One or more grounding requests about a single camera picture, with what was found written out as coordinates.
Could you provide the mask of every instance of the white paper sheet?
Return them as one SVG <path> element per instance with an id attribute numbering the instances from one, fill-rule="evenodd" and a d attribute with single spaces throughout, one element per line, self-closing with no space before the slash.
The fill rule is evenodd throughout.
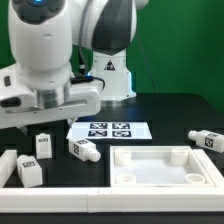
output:
<path id="1" fill-rule="evenodd" d="M 146 122 L 75 122 L 67 139 L 152 139 Z"/>

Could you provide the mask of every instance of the white plastic box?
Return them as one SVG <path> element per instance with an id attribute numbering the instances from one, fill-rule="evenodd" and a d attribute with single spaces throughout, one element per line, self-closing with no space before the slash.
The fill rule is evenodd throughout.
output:
<path id="1" fill-rule="evenodd" d="M 121 152 L 122 149 L 124 153 L 120 156 L 126 156 L 129 160 L 129 163 L 123 165 L 116 156 L 117 151 Z M 192 184 L 200 187 L 215 186 L 188 146 L 112 146 L 110 159 L 112 187 L 192 187 Z"/>

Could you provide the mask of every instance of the white cuboid block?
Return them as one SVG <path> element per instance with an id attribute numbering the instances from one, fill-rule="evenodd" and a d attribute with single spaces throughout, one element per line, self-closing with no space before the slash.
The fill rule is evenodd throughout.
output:
<path id="1" fill-rule="evenodd" d="M 25 188 L 43 184 L 42 169 L 33 156 L 20 156 L 17 159 L 17 169 Z"/>
<path id="2" fill-rule="evenodd" d="M 6 150 L 0 158 L 0 188 L 4 187 L 7 180 L 16 168 L 17 151 Z"/>
<path id="3" fill-rule="evenodd" d="M 40 134 L 36 136 L 36 156 L 37 159 L 52 158 L 51 136 Z"/>

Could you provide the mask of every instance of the green backdrop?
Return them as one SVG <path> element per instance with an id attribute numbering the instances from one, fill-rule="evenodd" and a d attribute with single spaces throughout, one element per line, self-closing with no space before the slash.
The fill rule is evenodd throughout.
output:
<path id="1" fill-rule="evenodd" d="M 7 7 L 8 0 L 1 0 L 0 68 L 13 63 Z M 224 113 L 223 22 L 223 0 L 151 0 L 138 11 L 137 34 L 127 50 L 137 93 L 194 93 Z M 91 63 L 91 52 L 85 54 Z"/>

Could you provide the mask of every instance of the black tabletop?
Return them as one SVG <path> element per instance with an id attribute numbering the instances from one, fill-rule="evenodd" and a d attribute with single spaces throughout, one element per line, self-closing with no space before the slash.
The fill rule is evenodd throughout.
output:
<path id="1" fill-rule="evenodd" d="M 35 136 L 51 135 L 53 158 L 38 160 L 43 169 L 41 187 L 108 187 L 110 145 L 189 145 L 199 148 L 187 138 L 190 130 L 209 130 L 224 134 L 224 115 L 202 97 L 193 94 L 138 94 L 136 102 L 104 107 L 82 122 L 147 122 L 152 140 L 93 140 L 101 152 L 97 163 L 82 162 L 68 152 L 66 121 L 28 126 L 27 135 L 16 128 L 0 130 L 0 153 L 17 149 L 18 155 L 35 156 Z M 205 152 L 224 175 L 224 155 Z M 5 187 L 23 187 L 13 173 Z M 223 223 L 224 213 L 65 213 L 65 214 L 0 214 L 0 223 Z"/>

